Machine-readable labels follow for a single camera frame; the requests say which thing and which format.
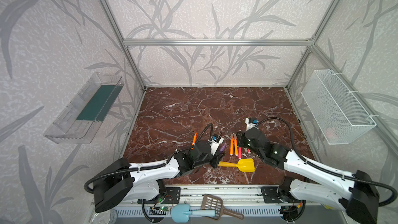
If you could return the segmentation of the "orange pen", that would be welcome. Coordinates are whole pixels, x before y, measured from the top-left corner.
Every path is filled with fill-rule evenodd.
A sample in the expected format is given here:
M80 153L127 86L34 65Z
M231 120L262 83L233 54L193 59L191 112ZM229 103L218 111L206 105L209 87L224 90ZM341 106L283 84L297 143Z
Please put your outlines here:
M237 136L236 136L236 134L233 134L233 140L234 140L234 154L235 154L235 156L238 157L238 146L237 146Z
M193 138L193 142L192 142L192 146L195 145L196 141L197 141L197 133L195 133L194 138Z
M230 137L230 155L234 155L234 135L232 134Z

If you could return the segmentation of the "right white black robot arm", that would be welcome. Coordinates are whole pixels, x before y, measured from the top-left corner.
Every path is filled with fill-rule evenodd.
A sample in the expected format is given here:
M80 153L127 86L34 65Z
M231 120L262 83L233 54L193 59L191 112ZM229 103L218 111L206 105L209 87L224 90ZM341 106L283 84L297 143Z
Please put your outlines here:
M263 163L310 179L286 179L280 185L285 198L313 201L344 211L360 224L377 223L378 209L398 198L397 190L387 184L372 181L363 171L338 170L302 156L295 146L287 148L271 143L259 130L262 121L247 118L247 130L237 132L237 146L251 150Z

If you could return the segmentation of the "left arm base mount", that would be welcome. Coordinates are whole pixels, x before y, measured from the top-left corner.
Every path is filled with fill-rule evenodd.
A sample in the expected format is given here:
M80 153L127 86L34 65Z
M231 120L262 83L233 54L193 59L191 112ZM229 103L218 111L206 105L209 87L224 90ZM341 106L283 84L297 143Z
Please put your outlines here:
M139 189L138 204L173 204L179 203L181 193L180 187L166 187L156 190L155 188Z

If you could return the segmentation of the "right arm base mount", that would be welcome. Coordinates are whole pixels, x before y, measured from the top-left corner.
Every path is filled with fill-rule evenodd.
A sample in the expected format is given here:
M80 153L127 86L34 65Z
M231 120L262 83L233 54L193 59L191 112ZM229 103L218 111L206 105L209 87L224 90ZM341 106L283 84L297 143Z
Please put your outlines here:
M288 191L281 190L277 186L263 186L261 187L261 195L264 203L300 203Z

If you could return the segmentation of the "purple marker pen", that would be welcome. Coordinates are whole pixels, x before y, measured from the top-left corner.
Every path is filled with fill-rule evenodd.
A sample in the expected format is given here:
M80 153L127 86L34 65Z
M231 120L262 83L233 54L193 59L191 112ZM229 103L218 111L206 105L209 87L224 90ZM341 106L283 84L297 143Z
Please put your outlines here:
M223 152L225 151L225 148L226 148L226 144L223 143L223 144L221 145L221 148L219 149L220 153L223 153Z

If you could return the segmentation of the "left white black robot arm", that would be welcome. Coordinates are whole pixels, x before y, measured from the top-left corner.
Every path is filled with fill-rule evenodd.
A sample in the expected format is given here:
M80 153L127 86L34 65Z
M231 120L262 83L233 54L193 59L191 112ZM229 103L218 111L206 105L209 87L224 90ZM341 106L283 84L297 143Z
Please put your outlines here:
M211 133L208 140L198 138L188 148L174 151L165 160L129 163L118 159L84 184L94 196L95 212L108 211L123 202L161 201L167 195L165 179L183 177L210 165L216 168L225 156L224 139Z

